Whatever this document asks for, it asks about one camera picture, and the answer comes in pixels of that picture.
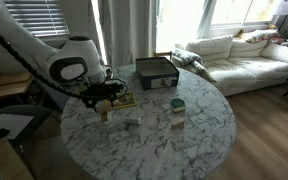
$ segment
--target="cardboard box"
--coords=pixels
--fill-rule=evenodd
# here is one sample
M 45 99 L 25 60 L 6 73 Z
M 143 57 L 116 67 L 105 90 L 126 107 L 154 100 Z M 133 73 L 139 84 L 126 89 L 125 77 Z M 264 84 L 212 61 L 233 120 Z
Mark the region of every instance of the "cardboard box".
M 177 86 L 180 74 L 165 57 L 136 59 L 136 72 L 144 90 Z

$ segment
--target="round table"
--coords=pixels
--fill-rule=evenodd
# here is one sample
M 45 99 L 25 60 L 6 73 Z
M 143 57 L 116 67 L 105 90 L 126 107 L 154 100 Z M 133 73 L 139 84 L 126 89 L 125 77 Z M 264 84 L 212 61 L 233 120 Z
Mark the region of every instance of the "round table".
M 143 90 L 135 66 L 117 68 L 137 106 L 112 111 L 101 121 L 93 109 L 70 98 L 61 131 L 76 163 L 99 179 L 200 179 L 218 167 L 235 139 L 235 118 L 224 96 L 209 82 L 179 69 L 176 87 Z M 170 102 L 185 101 L 185 113 L 174 114 Z M 183 129 L 172 129 L 177 117 Z M 140 117 L 142 125 L 126 128 L 124 117 Z

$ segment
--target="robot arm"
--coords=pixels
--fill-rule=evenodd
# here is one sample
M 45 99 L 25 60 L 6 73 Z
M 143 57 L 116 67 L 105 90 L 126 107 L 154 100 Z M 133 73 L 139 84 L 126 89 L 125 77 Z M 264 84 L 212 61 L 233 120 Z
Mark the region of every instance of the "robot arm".
M 125 84 L 104 83 L 105 76 L 100 65 L 100 56 L 92 40 L 86 37 L 72 37 L 61 49 L 48 46 L 35 38 L 12 17 L 3 0 L 0 0 L 0 43 L 42 82 L 62 93 L 81 98 L 87 107 L 95 108 L 96 102 L 103 99 L 112 102 L 117 99 L 116 93 L 120 90 L 125 88 L 127 91 Z M 57 83 L 69 85 L 82 77 L 88 82 L 87 89 L 76 95 L 48 82 L 13 47 L 37 61 L 42 70 Z

